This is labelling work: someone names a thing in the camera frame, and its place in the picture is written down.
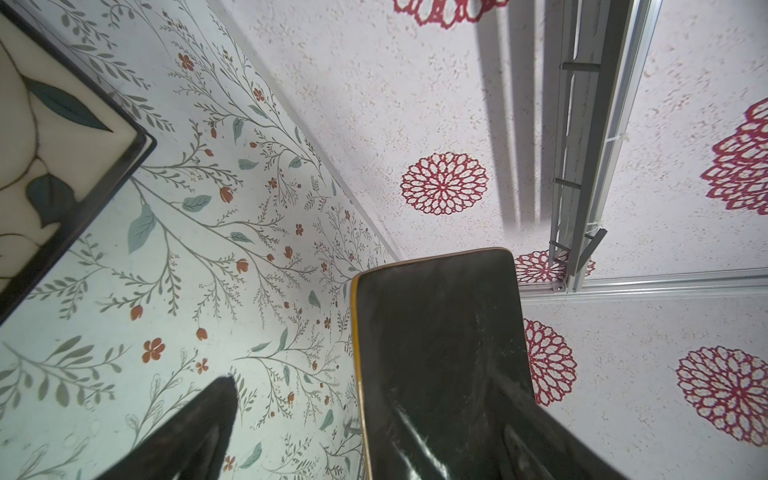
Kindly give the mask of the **black square plate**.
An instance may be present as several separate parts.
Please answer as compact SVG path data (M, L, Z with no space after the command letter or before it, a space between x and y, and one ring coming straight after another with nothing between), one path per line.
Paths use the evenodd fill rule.
M1 317L157 146L81 67L1 4Z

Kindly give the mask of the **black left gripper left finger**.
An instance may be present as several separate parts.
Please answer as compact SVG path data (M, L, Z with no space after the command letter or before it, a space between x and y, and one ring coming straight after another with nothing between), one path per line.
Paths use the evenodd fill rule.
M217 480L237 406L234 379L217 378L99 478Z

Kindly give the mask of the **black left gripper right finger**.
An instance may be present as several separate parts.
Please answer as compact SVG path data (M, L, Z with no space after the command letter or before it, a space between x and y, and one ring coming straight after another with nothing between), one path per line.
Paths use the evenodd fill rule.
M502 479L623 479L625 476L495 373L488 385L492 445Z

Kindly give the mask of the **black plate yellow rim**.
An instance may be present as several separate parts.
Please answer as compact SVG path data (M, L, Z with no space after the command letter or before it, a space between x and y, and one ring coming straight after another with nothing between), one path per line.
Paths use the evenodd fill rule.
M513 254L368 270L352 284L355 371L373 479L498 479L494 373L532 389Z

